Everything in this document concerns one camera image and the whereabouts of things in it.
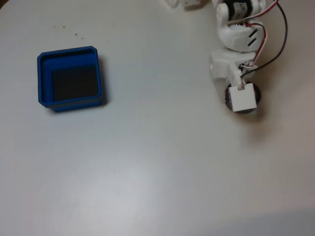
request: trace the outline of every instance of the blue box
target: blue box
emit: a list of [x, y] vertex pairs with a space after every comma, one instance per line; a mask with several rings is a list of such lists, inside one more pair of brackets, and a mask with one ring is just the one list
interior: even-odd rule
[[46, 52], [37, 58], [38, 101], [55, 112], [101, 105], [96, 48]]

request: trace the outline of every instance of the white robot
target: white robot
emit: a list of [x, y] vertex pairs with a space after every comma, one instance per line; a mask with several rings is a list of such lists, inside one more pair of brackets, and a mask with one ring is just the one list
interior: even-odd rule
[[[202, 0], [166, 0], [171, 7], [200, 6]], [[257, 108], [260, 90], [248, 82], [255, 71], [279, 57], [287, 38], [287, 20], [279, 0], [213, 0], [217, 13], [217, 33], [224, 48], [211, 52], [210, 72], [214, 85], [229, 109], [249, 113]], [[258, 67], [256, 61], [266, 43], [267, 31], [258, 17], [278, 5], [285, 21], [285, 38], [278, 55]]]

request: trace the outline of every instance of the red wire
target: red wire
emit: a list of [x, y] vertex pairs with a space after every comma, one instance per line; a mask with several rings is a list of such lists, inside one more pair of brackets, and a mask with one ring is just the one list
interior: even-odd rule
[[255, 15], [255, 16], [249, 16], [247, 17], [245, 20], [249, 20], [249, 19], [252, 19], [252, 18], [256, 18], [256, 17], [260, 17], [260, 16], [263, 16], [264, 14], [268, 13], [272, 8], [275, 7], [275, 5], [277, 5], [277, 3], [279, 2], [279, 0], [275, 0], [274, 3], [272, 3], [269, 8], [267, 8], [265, 11], [261, 12], [260, 14], [258, 15]]

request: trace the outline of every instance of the white plastic part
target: white plastic part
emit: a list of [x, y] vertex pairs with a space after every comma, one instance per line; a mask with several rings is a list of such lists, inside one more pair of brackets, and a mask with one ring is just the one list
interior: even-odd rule
[[231, 25], [229, 26], [229, 10], [225, 3], [217, 5], [217, 30], [218, 35], [225, 47], [238, 51], [238, 52], [254, 52], [257, 51], [264, 38], [264, 31], [262, 27], [246, 27], [243, 25]]
[[202, 0], [180, 0], [183, 7], [200, 6]]
[[165, 0], [165, 1], [171, 8], [176, 8], [179, 3], [179, 0]]
[[245, 85], [244, 89], [230, 87], [229, 97], [232, 104], [232, 110], [234, 112], [257, 108], [253, 84]]
[[241, 79], [241, 75], [247, 71], [241, 71], [239, 66], [253, 60], [255, 53], [240, 53], [222, 48], [212, 51], [210, 54], [210, 75], [216, 88], [219, 100], [223, 103], [225, 98], [225, 89], [229, 84], [233, 87], [241, 87], [246, 81], [254, 75], [250, 73]]

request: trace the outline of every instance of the wire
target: wire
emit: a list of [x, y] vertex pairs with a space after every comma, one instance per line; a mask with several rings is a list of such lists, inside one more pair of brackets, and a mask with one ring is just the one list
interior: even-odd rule
[[263, 12], [260, 12], [260, 13], [258, 13], [256, 15], [253, 15], [253, 16], [246, 17], [244, 19], [244, 22], [248, 21], [248, 20], [250, 20], [252, 18], [263, 16], [264, 14], [268, 13], [272, 8], [274, 8], [274, 6], [278, 4], [278, 2], [279, 2], [279, 0], [274, 0], [274, 2], [269, 7], [267, 7]]
[[286, 40], [287, 40], [287, 32], [288, 32], [287, 18], [286, 18], [284, 10], [282, 9], [282, 7], [280, 6], [279, 3], [277, 3], [277, 6], [278, 6], [278, 8], [280, 9], [280, 11], [281, 11], [281, 13], [283, 15], [284, 23], [285, 23], [285, 36], [284, 36], [283, 45], [282, 45], [279, 53], [273, 59], [271, 59], [270, 61], [268, 61], [267, 63], [263, 64], [262, 66], [260, 66], [260, 67], [258, 67], [256, 69], [253, 69], [253, 70], [245, 72], [243, 75], [241, 75], [241, 78], [243, 78], [244, 76], [246, 76], [246, 75], [248, 75], [248, 74], [250, 74], [252, 72], [258, 71], [258, 70], [264, 68], [265, 66], [269, 65], [270, 63], [274, 62], [281, 55], [281, 53], [284, 51], [284, 48], [285, 48], [285, 45], [286, 45]]
[[249, 26], [249, 27], [250, 26], [260, 26], [264, 30], [264, 38], [263, 38], [263, 40], [261, 42], [261, 45], [260, 45], [260, 47], [259, 47], [259, 49], [258, 49], [258, 51], [257, 51], [257, 53], [256, 53], [256, 55], [254, 57], [254, 59], [251, 60], [252, 61], [251, 65], [250, 66], [243, 66], [244, 68], [252, 68], [256, 64], [258, 57], [260, 56], [263, 48], [266, 45], [267, 38], [268, 38], [268, 33], [267, 33], [267, 30], [266, 30], [265, 26], [263, 26], [262, 24], [259, 24], [259, 23], [250, 23], [250, 24], [247, 24], [246, 26]]

